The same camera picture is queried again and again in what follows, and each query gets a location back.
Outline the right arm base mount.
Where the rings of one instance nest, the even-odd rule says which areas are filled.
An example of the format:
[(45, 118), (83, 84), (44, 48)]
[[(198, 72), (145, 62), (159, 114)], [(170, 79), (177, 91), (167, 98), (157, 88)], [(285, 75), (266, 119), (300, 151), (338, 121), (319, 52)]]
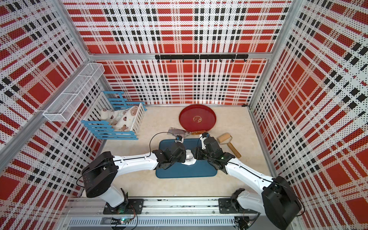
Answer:
[(243, 209), (240, 204), (231, 198), (219, 198), (218, 208), (220, 214), (257, 214), (258, 212), (251, 209)]

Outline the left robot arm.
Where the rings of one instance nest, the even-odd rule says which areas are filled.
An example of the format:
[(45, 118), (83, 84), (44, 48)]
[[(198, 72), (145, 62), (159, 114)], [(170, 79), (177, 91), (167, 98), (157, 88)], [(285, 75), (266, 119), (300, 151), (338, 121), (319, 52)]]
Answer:
[(166, 150), (151, 150), (136, 156), (114, 156), (109, 151), (103, 152), (83, 169), (81, 178), (87, 198), (101, 198), (116, 208), (127, 202), (125, 191), (114, 185), (117, 177), (138, 171), (166, 170), (175, 163), (185, 162), (185, 146), (176, 140)]

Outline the teal plastic tray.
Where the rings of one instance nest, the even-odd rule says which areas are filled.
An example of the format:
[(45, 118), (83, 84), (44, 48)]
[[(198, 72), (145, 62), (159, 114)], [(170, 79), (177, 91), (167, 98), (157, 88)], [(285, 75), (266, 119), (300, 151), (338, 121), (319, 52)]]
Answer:
[[(187, 150), (194, 151), (199, 143), (199, 139), (184, 139), (184, 146)], [(171, 147), (174, 140), (162, 140), (159, 144), (159, 149), (166, 150)], [(217, 170), (207, 161), (196, 161), (193, 165), (184, 165), (175, 163), (167, 170), (156, 170), (156, 176), (160, 179), (168, 178), (192, 178), (192, 177), (213, 177), (216, 176)]]

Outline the small glass bowl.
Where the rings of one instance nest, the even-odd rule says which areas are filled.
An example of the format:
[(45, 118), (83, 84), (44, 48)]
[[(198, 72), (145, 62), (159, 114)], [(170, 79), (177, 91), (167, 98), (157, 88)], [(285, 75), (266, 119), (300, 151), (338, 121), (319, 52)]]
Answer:
[(186, 162), (192, 161), (194, 159), (194, 156), (192, 154), (192, 151), (190, 149), (186, 150)]

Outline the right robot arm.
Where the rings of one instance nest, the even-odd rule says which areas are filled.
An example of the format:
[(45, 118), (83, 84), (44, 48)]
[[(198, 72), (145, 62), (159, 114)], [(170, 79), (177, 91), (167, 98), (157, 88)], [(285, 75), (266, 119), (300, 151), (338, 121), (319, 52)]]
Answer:
[(233, 154), (224, 152), (214, 137), (205, 133), (199, 138), (194, 158), (208, 161), (217, 171), (222, 171), (248, 185), (254, 194), (243, 190), (236, 193), (236, 204), (243, 209), (251, 209), (265, 214), (278, 229), (285, 230), (304, 207), (281, 176), (266, 176), (242, 163)]

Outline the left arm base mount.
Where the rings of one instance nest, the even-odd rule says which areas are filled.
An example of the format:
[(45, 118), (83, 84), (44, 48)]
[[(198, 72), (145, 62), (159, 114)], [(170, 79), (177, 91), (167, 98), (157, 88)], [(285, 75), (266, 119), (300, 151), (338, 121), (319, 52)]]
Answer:
[(129, 198), (128, 202), (123, 202), (117, 207), (113, 208), (108, 203), (105, 204), (104, 215), (133, 215), (141, 214), (143, 209), (144, 199)]

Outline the white dough lump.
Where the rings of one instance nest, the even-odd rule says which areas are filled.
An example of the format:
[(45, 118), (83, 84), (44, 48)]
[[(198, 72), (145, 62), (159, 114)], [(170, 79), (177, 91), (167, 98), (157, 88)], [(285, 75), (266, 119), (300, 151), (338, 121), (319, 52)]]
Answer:
[(184, 165), (194, 165), (195, 163), (196, 163), (196, 159), (194, 158), (192, 161), (188, 161), (188, 162), (186, 162), (186, 159), (185, 159), (185, 161), (182, 164), (184, 164)]

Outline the wooden rolling pin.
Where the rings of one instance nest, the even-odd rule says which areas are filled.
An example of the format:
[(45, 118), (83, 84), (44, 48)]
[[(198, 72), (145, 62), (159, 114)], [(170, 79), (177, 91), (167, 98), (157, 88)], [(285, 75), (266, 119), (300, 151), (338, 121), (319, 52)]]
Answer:
[(218, 136), (217, 141), (220, 145), (227, 145), (229, 149), (233, 152), (236, 158), (241, 158), (241, 154), (232, 144), (232, 136), (229, 133), (224, 133)]

